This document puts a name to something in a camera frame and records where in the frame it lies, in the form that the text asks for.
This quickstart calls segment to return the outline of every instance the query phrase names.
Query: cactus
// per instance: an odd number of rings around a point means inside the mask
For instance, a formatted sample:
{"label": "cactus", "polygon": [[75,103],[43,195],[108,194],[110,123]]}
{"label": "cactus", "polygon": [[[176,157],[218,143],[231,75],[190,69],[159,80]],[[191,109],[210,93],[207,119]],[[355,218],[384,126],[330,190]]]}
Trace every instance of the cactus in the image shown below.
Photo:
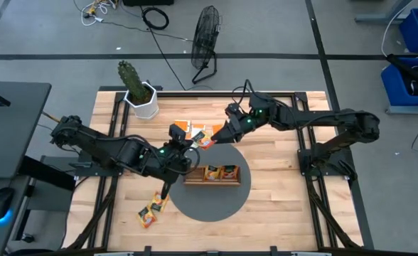
{"label": "cactus", "polygon": [[151,100],[151,92],[142,85],[138,73],[132,64],[125,60],[119,62],[118,73],[132,96],[132,102],[141,105]]}

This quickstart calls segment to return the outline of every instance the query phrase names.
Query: gray circle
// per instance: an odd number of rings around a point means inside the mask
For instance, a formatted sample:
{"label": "gray circle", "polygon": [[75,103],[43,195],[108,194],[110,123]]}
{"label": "gray circle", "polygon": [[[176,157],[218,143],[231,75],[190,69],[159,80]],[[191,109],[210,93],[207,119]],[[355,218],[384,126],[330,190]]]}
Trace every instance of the gray circle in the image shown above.
{"label": "gray circle", "polygon": [[[236,213],[250,192],[250,169],[244,156],[231,144],[216,144],[208,150],[198,149],[200,166],[237,165],[240,167],[239,186],[184,185],[183,177],[171,186],[174,205],[186,216],[199,221],[219,221]],[[195,152],[187,154],[195,162]]]}

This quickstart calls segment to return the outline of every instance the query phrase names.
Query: white plant pot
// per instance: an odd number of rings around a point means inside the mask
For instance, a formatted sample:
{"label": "white plant pot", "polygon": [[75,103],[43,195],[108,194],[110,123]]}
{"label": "white plant pot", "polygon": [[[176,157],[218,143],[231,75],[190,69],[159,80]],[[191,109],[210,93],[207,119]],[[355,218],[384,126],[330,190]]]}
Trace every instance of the white plant pot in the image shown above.
{"label": "white plant pot", "polygon": [[147,82],[142,83],[144,86],[147,86],[152,91],[152,98],[149,102],[135,105],[129,101],[129,91],[125,92],[124,101],[129,103],[135,111],[135,116],[139,119],[152,119],[159,113],[159,104],[157,103],[157,91]]}

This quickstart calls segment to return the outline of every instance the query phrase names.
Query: potted cactus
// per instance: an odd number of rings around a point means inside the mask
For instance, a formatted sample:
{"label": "potted cactus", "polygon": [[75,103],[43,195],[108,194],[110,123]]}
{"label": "potted cactus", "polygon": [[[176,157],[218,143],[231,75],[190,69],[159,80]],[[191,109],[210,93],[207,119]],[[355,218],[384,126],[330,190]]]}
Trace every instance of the potted cactus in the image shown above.
{"label": "potted cactus", "polygon": [[127,61],[119,62],[117,69],[127,87],[124,101],[134,108],[135,116],[139,119],[154,118],[159,113],[157,91],[147,82],[142,82],[132,64]]}

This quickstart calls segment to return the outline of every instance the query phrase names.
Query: black fan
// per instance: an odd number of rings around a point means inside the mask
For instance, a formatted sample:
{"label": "black fan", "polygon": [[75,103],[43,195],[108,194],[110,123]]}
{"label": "black fan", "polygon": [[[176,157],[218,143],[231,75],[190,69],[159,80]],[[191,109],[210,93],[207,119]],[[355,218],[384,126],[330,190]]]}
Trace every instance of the black fan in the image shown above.
{"label": "black fan", "polygon": [[[215,42],[217,41],[220,30],[220,17],[214,6],[208,6],[201,11],[198,24],[196,25],[195,36],[192,46],[192,65],[199,69],[192,79],[193,84],[209,78],[217,72],[217,56],[214,52]],[[201,71],[208,68],[210,59],[214,56],[214,72],[206,75],[204,78],[196,79]]]}

